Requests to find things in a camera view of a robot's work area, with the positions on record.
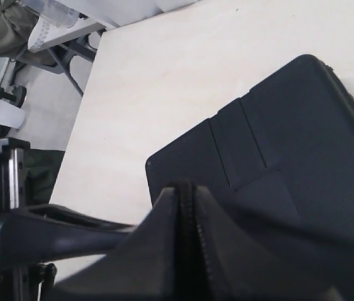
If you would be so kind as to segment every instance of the person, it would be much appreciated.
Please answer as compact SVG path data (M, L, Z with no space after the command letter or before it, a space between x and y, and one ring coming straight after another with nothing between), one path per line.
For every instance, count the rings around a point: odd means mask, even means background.
M39 65L54 65L55 61L48 51L32 53L26 50L37 21L37 15L15 0L0 0L0 57L32 61Z

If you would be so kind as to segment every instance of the sleeve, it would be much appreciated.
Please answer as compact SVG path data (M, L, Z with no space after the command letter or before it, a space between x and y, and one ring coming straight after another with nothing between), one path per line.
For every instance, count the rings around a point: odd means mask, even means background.
M5 53L28 42L37 21L31 11L12 3L0 9L0 53Z

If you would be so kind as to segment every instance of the white cylinder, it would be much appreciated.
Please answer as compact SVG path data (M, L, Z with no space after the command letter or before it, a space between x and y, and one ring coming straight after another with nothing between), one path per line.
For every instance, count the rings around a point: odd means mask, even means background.
M0 125L19 129L25 120L25 111L0 99Z

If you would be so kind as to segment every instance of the grey floor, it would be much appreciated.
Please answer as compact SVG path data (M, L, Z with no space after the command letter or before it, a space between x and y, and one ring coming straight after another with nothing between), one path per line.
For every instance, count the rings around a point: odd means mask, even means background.
M100 38L93 34L91 44L97 47ZM92 63L73 58L71 74L85 89ZM65 151L81 103L81 97L64 74L56 75L27 66L16 77L16 84L28 89L25 103L26 121L10 136L31 143L34 149Z

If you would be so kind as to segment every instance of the black folio case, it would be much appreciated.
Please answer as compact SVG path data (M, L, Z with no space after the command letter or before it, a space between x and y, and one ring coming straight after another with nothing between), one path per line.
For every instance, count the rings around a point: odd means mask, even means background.
M152 155L146 172L152 201L186 178L232 216L243 206L354 239L354 99L330 67L299 56Z

